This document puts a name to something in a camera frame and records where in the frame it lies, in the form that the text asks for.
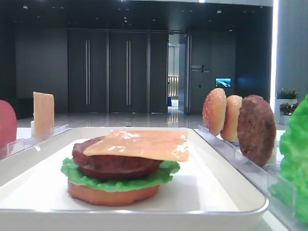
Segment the red tomato slice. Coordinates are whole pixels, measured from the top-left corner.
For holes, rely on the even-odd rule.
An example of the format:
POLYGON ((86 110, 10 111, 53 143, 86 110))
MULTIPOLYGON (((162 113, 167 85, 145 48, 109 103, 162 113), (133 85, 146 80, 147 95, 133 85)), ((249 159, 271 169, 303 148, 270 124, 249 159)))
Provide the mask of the red tomato slice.
POLYGON ((17 135, 17 119, 12 106, 4 101, 0 101, 0 147, 14 142, 17 135))

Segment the standing green lettuce leaf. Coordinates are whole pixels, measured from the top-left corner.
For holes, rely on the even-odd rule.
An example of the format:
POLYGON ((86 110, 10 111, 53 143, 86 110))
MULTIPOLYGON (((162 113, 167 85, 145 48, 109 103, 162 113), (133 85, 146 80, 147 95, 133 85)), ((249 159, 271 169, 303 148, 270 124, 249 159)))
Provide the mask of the standing green lettuce leaf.
POLYGON ((295 209, 299 221, 308 223, 308 98, 295 109, 288 130, 280 138, 284 155, 279 175, 282 180, 269 189, 271 195, 295 209))

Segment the green lettuce leaf on tray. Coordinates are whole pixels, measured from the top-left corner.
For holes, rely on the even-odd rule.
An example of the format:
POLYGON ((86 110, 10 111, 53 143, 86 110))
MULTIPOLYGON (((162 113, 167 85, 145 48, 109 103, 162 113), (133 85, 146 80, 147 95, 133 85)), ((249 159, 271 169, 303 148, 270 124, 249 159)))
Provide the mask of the green lettuce leaf on tray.
POLYGON ((174 161, 163 161, 155 173, 137 179, 99 180, 81 173, 72 159, 64 159, 61 167, 61 172, 68 177, 71 183, 77 186, 87 186, 106 192, 128 192, 166 184, 172 181, 172 174, 177 173, 179 170, 179 163, 174 161))

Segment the long acrylic rail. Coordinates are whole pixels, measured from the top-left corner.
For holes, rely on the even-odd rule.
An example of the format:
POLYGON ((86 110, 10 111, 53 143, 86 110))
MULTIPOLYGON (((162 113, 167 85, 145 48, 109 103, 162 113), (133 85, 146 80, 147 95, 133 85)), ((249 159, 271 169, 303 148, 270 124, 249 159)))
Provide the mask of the long acrylic rail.
POLYGON ((32 146, 38 146, 41 142, 46 141, 49 138, 53 138, 67 130, 70 130, 69 124, 62 126, 56 126, 51 129, 50 134, 45 135, 42 138, 29 138, 29 139, 18 139, 7 144, 4 148, 0 150, 0 159, 3 160, 11 155, 21 152, 32 146))
POLYGON ((259 167, 240 152, 238 142, 230 143, 212 135, 202 125, 197 133, 208 141, 233 167, 263 192, 269 199, 268 211, 263 215, 258 231, 306 231, 308 225, 299 220, 296 186, 279 174, 281 158, 276 142, 273 158, 265 167, 259 167))

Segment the left long acrylic rail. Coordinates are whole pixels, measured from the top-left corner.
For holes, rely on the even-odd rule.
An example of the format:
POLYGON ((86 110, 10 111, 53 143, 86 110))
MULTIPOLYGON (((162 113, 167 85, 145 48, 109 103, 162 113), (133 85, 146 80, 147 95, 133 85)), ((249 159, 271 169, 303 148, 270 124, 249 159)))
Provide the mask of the left long acrylic rail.
POLYGON ((45 135, 42 138, 29 138, 29 139, 18 139, 7 144, 4 148, 0 150, 0 159, 3 160, 11 155, 21 152, 32 146, 38 146, 41 142, 46 141, 49 138, 53 138, 67 130, 70 130, 69 124, 62 126, 56 126, 51 129, 50 134, 45 135))

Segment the sesame bun top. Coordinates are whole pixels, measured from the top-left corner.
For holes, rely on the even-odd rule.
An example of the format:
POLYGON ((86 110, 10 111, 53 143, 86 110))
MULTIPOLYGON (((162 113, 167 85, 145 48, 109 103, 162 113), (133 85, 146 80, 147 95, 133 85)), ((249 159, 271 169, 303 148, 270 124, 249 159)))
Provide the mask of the sesame bun top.
POLYGON ((222 88, 213 89, 205 98, 202 109, 204 126, 215 136, 224 127, 226 105, 226 94, 222 88))

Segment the bun bottom on tray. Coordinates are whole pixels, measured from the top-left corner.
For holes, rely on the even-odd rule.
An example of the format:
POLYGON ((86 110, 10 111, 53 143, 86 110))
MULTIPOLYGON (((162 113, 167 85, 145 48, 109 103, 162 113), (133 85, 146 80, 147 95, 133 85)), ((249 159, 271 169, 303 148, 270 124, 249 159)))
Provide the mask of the bun bottom on tray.
POLYGON ((68 181, 68 191, 71 197, 91 205, 102 206, 126 206, 137 201, 143 201, 154 196, 159 187, 157 185, 127 192, 107 192, 88 186, 75 185, 68 181))

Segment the plain bun half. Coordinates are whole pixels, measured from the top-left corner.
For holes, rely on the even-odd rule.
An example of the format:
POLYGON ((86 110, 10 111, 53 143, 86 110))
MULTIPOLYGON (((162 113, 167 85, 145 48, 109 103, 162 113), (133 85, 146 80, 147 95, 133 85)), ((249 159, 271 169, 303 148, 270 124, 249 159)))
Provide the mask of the plain bun half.
POLYGON ((240 108, 242 106, 242 97, 231 95, 227 97, 226 115, 223 130, 220 132, 221 137, 229 142, 237 139, 237 126, 240 108))

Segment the standing brown meat patty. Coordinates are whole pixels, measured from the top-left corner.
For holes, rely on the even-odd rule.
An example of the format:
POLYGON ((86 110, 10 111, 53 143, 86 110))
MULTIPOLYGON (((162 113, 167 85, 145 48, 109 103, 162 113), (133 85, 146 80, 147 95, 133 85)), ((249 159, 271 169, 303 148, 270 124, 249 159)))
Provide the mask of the standing brown meat patty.
POLYGON ((276 125, 270 104, 263 97, 243 98, 237 135, 242 154, 258 166, 266 165, 275 146, 276 125))

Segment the brown meat patty on tray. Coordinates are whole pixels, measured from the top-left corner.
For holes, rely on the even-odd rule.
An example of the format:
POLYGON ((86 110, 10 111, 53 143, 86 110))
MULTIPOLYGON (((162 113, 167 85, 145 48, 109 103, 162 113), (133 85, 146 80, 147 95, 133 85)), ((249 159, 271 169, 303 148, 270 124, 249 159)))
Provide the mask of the brown meat patty on tray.
POLYGON ((136 179, 155 173, 162 163, 161 160, 141 157, 84 155, 86 148, 102 139, 103 136, 74 144, 72 150, 73 161, 78 165, 78 169, 87 177, 99 180, 136 179))

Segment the small wall screen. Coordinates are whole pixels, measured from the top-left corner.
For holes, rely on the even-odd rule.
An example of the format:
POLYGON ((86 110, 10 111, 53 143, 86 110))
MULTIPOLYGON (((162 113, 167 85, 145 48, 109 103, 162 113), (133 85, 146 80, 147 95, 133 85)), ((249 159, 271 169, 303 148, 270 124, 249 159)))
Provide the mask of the small wall screen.
POLYGON ((216 88, 230 88, 231 87, 231 79, 230 78, 216 78, 215 79, 215 87, 216 88))

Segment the white rectangular tray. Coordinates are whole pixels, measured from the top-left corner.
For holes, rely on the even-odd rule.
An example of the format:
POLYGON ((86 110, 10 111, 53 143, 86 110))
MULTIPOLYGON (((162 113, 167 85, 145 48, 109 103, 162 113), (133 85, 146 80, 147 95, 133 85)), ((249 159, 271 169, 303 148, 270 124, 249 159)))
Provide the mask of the white rectangular tray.
POLYGON ((253 231, 269 201, 196 131, 189 161, 150 199, 125 207, 92 206, 67 192, 62 161, 73 145, 109 127, 72 128, 0 163, 3 231, 253 231))

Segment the orange cheese slice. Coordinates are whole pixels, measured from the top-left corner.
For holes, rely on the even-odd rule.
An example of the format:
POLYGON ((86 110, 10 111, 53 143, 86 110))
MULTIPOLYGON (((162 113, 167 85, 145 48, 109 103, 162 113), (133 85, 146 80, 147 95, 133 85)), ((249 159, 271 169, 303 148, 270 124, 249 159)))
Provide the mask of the orange cheese slice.
POLYGON ((33 92, 34 99, 34 137, 43 138, 54 128, 54 96, 52 94, 33 92))
POLYGON ((87 147, 83 154, 187 162, 187 136, 186 131, 112 130, 102 140, 87 147))

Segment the right long acrylic rail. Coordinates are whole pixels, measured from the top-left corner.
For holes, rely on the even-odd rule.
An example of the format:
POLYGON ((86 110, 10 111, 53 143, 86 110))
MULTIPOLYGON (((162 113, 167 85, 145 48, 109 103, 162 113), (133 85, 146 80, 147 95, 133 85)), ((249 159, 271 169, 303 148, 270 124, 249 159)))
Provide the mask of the right long acrylic rail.
POLYGON ((212 135, 202 125, 197 133, 208 141, 233 167, 263 192, 269 199, 268 211, 263 215, 258 231, 306 231, 308 225, 299 220, 296 186, 279 174, 281 158, 276 142, 273 158, 265 167, 259 167, 240 152, 238 142, 230 143, 212 135))

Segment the dark double doors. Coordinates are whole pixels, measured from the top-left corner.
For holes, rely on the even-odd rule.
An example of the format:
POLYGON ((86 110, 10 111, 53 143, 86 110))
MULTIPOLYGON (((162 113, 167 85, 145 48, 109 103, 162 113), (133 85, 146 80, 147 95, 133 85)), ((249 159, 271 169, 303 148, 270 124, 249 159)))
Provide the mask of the dark double doors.
POLYGON ((71 113, 165 113, 166 31, 68 30, 71 113))

